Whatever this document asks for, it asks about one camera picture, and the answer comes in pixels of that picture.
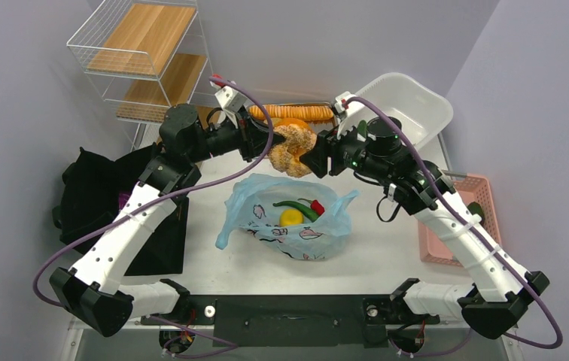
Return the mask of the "sesame bagel bread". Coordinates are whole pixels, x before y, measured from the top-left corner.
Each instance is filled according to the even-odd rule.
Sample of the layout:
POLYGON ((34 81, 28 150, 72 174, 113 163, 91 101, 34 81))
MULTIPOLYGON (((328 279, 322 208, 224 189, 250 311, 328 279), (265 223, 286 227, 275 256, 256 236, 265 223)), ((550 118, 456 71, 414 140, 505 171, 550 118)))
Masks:
POLYGON ((313 149, 316 133, 294 124, 276 126, 275 133, 282 135, 284 141, 273 146, 268 153, 272 167, 290 177, 311 174, 312 170, 301 162, 300 157, 313 149))

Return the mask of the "blue printed plastic bag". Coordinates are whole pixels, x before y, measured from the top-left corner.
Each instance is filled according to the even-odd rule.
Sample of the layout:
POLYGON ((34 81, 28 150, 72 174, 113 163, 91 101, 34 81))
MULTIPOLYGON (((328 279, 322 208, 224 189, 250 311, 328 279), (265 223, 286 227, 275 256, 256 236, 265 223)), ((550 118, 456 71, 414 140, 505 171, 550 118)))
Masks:
POLYGON ((351 235, 352 223, 347 207, 360 193, 352 190, 344 196, 331 188, 287 177, 251 174, 233 186, 225 201, 226 217, 215 247, 223 250, 233 231, 243 231, 270 249, 291 259, 323 260, 341 253, 351 235), (282 201, 317 199, 325 212, 312 222, 281 227, 279 217, 290 207, 274 207, 282 201))

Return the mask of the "black fabric tote bag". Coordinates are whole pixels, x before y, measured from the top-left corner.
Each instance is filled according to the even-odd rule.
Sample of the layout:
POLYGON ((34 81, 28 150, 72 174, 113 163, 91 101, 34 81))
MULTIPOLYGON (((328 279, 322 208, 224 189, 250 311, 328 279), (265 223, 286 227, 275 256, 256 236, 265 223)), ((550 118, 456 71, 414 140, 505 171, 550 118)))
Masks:
MULTIPOLYGON (((63 173, 62 200, 52 209, 60 241, 71 244, 111 223, 129 199, 146 165, 160 153, 152 144, 111 160, 80 149, 78 158, 63 173)), ((138 252, 126 276, 180 274, 184 268, 189 199, 167 217, 138 252)))

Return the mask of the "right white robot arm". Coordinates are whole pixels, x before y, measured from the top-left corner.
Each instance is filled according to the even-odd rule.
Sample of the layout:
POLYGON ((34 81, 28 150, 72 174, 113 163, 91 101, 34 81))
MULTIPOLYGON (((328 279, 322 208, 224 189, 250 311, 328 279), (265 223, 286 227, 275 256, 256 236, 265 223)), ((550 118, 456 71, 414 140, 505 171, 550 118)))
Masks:
POLYGON ((393 200, 432 231, 468 271, 471 284, 428 284, 410 278, 391 294, 391 313, 402 323, 430 315, 463 320, 476 333, 496 339, 513 328, 549 286, 542 272, 530 272, 510 258, 464 204, 453 182, 432 162, 419 164, 403 139, 377 117, 361 135, 351 128, 322 131, 300 157, 318 177, 350 168, 382 186, 393 200))

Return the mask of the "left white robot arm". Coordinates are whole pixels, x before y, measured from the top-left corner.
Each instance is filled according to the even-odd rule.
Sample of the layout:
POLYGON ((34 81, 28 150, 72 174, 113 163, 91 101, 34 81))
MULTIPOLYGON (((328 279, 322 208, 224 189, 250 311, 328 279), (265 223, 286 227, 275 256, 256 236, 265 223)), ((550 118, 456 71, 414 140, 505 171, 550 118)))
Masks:
POLYGON ((256 165, 275 142, 273 126, 255 120, 245 108, 202 127, 197 109, 176 105, 159 129, 163 150, 141 173, 132 195, 114 221, 81 238, 98 241, 70 268, 50 276, 61 306, 104 337, 120 331, 135 317, 163 315, 181 323, 190 313, 189 291, 168 278, 151 284, 122 285, 132 261, 167 218, 188 203, 188 193, 201 190, 197 166, 213 156, 237 150, 256 165))

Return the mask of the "brown bread slice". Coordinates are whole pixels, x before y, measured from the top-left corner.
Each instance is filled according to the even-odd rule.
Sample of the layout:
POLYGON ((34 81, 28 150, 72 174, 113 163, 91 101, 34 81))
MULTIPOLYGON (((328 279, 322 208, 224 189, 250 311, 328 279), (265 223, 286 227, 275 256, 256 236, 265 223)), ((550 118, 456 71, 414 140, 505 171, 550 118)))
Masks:
POLYGON ((276 128, 279 126, 298 126, 301 129, 312 131, 311 126, 307 122, 297 118, 278 118, 278 120, 274 123, 274 127, 276 128))

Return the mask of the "steel tray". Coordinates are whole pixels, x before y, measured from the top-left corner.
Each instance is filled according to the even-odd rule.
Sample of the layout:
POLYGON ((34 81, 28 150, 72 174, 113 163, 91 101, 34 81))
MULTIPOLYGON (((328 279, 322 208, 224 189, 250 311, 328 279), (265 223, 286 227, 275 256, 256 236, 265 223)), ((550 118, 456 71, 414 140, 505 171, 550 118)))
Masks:
MULTIPOLYGON (((271 118, 271 119, 272 119, 273 125, 278 120, 278 118, 271 118)), ((319 131, 331 129, 336 125, 334 115, 333 115, 333 118, 329 119, 329 120, 325 120, 322 122, 313 122, 313 123, 307 122, 307 123, 311 126, 312 131, 315 132, 317 136, 318 136, 319 131)))

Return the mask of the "red chili pepper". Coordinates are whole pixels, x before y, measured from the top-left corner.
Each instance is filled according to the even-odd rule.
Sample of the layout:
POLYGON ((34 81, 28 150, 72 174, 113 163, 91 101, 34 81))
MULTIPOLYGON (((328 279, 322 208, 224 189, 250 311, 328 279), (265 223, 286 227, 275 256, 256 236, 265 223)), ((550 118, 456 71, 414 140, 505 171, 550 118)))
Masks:
POLYGON ((309 204, 309 207, 318 215, 321 216, 325 212, 324 206, 317 200, 317 199, 304 199, 299 198, 300 201, 306 202, 309 204))

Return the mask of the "row of orange crackers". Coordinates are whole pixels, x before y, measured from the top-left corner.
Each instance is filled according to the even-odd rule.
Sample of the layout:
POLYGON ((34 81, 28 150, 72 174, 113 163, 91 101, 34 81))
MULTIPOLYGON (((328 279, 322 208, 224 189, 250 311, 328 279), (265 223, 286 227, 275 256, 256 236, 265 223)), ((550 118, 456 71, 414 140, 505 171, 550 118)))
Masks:
POLYGON ((305 122, 322 122, 333 118, 333 112, 324 105, 264 105, 271 118, 294 118, 305 122))

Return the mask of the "green chili pepper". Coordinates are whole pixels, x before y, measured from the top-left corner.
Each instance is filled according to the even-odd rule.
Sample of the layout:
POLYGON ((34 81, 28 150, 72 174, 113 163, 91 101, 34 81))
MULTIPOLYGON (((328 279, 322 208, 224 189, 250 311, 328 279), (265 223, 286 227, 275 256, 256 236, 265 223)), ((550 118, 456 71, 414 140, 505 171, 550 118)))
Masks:
POLYGON ((274 207, 290 207, 290 208, 293 208, 293 209, 299 211, 304 217, 306 217, 307 219, 309 219, 312 222, 315 222, 320 217, 320 214, 318 212, 314 211, 309 206, 304 205, 304 204, 297 202, 297 201, 282 201, 282 202, 273 203, 272 205, 274 207))

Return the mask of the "green cucumber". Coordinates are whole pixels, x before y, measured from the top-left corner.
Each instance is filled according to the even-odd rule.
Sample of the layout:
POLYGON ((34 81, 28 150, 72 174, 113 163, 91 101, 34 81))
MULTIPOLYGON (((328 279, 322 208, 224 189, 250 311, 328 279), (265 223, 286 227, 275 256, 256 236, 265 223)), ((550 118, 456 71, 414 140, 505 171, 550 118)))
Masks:
POLYGON ((360 137, 366 138, 367 137, 367 121, 361 120, 357 126, 358 135, 360 137))

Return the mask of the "yellow lemon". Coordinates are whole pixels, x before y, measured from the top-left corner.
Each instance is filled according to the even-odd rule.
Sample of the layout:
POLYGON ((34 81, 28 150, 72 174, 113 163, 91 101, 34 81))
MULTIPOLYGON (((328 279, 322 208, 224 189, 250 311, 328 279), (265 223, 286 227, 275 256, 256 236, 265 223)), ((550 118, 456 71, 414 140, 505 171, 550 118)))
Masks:
POLYGON ((279 225, 281 227, 296 226, 305 223, 305 216, 297 209, 285 209, 279 217, 279 225))

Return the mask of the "white plastic basin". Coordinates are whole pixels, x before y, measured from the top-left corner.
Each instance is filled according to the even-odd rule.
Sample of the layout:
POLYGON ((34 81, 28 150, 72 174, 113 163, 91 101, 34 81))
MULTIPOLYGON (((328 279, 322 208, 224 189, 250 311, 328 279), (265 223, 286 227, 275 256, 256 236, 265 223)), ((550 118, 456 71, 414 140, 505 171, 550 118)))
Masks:
POLYGON ((451 103, 412 77, 391 72, 354 93, 401 122, 403 134, 421 149, 452 121, 451 103))

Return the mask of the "pink plastic basket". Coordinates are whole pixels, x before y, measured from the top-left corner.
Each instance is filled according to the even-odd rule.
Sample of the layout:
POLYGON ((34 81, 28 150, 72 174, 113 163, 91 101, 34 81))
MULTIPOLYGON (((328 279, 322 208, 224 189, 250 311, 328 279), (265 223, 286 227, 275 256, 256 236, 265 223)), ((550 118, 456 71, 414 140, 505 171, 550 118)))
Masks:
MULTIPOLYGON (((465 205, 478 202, 485 212, 485 222, 481 226, 502 245, 497 215, 488 178, 477 174, 463 174, 444 171, 449 176, 465 205)), ((419 254, 422 262, 461 267, 452 252, 438 239, 434 232, 422 223, 418 224, 419 254)))

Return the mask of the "dark green avocado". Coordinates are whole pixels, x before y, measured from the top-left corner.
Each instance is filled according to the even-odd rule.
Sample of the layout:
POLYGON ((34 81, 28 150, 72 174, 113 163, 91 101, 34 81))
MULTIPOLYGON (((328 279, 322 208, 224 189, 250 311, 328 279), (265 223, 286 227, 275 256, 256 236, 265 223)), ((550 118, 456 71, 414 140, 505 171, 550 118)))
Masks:
POLYGON ((473 214, 480 217, 480 223, 484 224, 485 222, 485 212, 482 206, 478 202, 471 202, 467 205, 467 210, 473 214))

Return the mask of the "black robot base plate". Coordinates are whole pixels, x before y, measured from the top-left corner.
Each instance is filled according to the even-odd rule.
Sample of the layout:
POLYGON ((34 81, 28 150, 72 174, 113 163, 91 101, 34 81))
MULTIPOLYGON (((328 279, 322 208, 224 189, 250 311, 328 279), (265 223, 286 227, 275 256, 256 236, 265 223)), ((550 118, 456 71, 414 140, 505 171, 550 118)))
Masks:
POLYGON ((382 295, 196 296, 167 324, 209 327, 215 347, 386 347, 438 316, 414 315, 382 295))

